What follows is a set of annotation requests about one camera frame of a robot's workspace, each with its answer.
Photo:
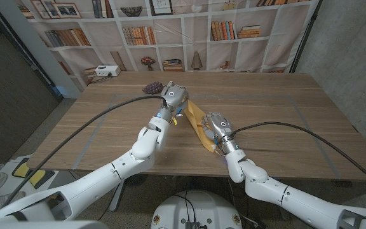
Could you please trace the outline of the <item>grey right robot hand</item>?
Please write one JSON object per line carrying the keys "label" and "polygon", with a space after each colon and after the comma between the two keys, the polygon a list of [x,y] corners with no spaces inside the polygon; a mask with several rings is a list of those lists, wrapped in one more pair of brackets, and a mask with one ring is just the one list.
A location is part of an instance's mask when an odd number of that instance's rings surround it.
{"label": "grey right robot hand", "polygon": [[207,113],[201,124],[205,135],[211,140],[220,141],[233,132],[231,122],[218,112]]}

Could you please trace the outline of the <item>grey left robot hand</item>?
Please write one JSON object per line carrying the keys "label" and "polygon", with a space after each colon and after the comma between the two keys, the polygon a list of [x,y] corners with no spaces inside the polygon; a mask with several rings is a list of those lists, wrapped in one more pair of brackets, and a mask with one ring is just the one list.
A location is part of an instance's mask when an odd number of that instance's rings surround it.
{"label": "grey left robot hand", "polygon": [[189,93],[185,87],[170,81],[161,91],[161,96],[166,100],[170,112],[180,113],[188,105]]}

